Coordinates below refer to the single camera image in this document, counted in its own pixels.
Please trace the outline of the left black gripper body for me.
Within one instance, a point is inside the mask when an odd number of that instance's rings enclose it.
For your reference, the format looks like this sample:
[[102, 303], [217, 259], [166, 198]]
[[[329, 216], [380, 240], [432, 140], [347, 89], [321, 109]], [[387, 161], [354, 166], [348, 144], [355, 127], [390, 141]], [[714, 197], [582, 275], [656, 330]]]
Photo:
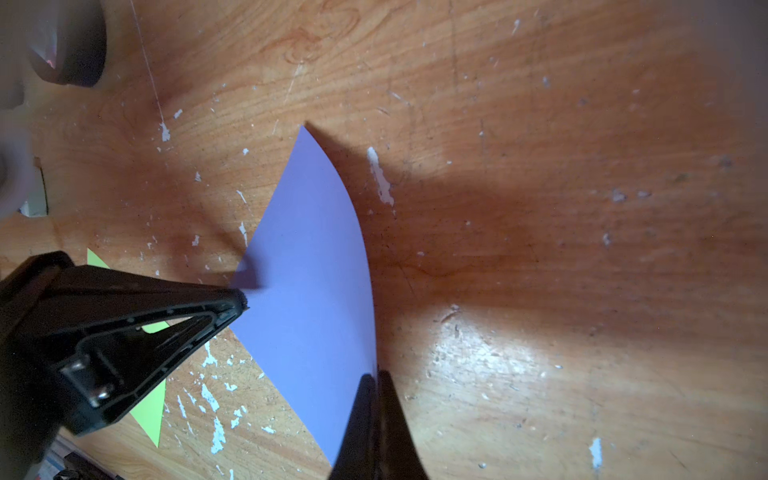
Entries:
[[78, 437], [76, 403], [62, 393], [43, 357], [22, 344], [22, 327], [49, 285], [72, 267], [62, 251], [28, 258], [1, 281], [1, 477], [33, 479], [61, 429]]

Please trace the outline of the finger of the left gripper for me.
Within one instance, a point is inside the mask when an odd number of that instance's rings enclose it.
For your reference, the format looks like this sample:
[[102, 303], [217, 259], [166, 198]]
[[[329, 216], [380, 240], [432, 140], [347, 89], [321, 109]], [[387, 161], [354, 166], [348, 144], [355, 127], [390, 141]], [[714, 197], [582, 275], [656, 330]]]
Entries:
[[35, 360], [52, 376], [62, 425], [82, 435], [119, 421], [246, 309], [239, 289], [62, 270], [35, 307]]

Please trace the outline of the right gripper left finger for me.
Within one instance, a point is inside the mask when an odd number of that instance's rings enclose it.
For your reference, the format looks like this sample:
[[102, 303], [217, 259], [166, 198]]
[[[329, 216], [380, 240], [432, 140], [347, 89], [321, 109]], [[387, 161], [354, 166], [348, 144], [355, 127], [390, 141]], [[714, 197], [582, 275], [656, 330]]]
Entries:
[[330, 480], [375, 478], [378, 425], [377, 382], [372, 375], [365, 374], [360, 379]]

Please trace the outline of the dark purple square paper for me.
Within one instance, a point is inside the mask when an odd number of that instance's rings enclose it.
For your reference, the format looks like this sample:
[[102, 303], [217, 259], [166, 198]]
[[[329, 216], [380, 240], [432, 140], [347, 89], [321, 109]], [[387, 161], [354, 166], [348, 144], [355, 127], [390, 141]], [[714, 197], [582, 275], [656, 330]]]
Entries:
[[306, 128], [232, 285], [248, 303], [235, 336], [336, 462], [360, 379], [377, 365], [374, 302], [354, 206]]

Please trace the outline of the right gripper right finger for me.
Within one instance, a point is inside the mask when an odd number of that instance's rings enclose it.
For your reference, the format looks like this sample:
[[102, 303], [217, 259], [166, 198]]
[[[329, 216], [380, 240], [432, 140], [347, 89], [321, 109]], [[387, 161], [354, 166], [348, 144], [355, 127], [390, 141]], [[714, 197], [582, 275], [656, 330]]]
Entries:
[[378, 479], [428, 480], [389, 372], [378, 372]]

